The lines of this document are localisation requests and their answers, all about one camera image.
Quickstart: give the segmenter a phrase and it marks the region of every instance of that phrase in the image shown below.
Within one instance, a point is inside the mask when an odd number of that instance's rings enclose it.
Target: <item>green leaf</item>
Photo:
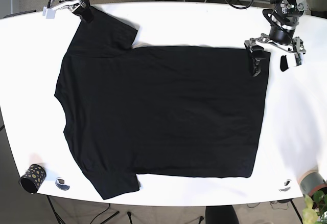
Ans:
[[[320,208],[319,208],[319,211],[323,214],[323,213],[325,213],[326,211],[327,211],[327,205],[321,205],[321,206],[319,206]]]
[[[305,196],[305,203],[306,203],[306,206],[309,209],[312,209],[312,207],[313,207],[313,201],[312,201],[312,199],[308,195]]]
[[[320,201],[323,200],[323,198],[325,197],[325,194],[323,191],[316,191],[314,194],[313,194],[313,201],[318,204],[320,203]]]
[[[317,212],[310,208],[303,209],[303,224],[306,221],[306,224],[314,224],[318,219]]]

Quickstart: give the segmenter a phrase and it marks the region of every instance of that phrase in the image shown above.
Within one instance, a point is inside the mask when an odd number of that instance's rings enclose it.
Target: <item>polka dot cup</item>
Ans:
[[[46,177],[45,170],[32,164],[25,174],[19,179],[19,184],[29,193],[36,193]]]

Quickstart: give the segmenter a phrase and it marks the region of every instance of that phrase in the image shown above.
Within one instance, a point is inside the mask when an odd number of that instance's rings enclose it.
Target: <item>t-shirt sleeve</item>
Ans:
[[[67,53],[85,57],[115,57],[132,49],[137,30],[91,7],[94,20],[81,21]]]

